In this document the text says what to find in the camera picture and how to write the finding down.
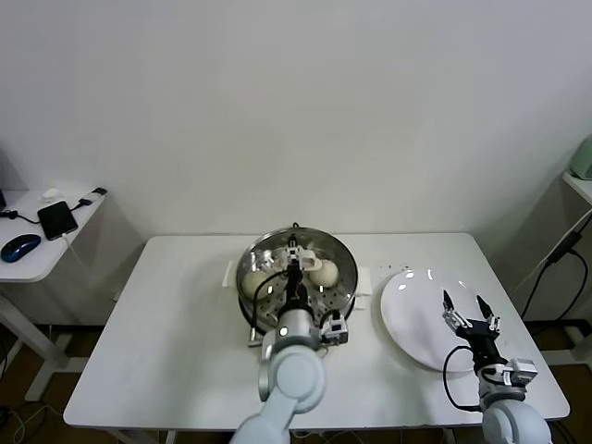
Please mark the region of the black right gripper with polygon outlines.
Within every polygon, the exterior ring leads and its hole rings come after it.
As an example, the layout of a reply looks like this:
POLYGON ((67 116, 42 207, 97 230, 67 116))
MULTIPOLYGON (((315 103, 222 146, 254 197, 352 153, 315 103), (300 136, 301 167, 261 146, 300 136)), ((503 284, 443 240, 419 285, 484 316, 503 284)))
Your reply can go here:
POLYGON ((496 339, 500 335, 500 317, 494 315, 490 305, 480 295, 477 296, 477 302, 486 321, 468 321, 456 311, 449 293, 443 290, 442 317, 448 327, 455 330, 457 337, 467 341, 474 366, 506 364, 508 361, 500 356, 496 346, 496 339))

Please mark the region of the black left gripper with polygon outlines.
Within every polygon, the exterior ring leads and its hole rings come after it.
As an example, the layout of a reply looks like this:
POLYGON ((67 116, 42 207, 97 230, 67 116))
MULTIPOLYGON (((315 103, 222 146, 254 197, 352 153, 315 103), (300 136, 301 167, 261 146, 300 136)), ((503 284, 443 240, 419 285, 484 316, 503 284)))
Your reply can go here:
POLYGON ((287 285, 285 288, 286 301, 281 307, 281 314, 285 314, 291 310, 304 310, 310 313, 310 305, 308 303, 308 293, 302 284, 305 262, 304 248, 298 243, 294 234, 290 234, 288 238, 288 246, 286 248, 286 268, 287 268, 287 285))

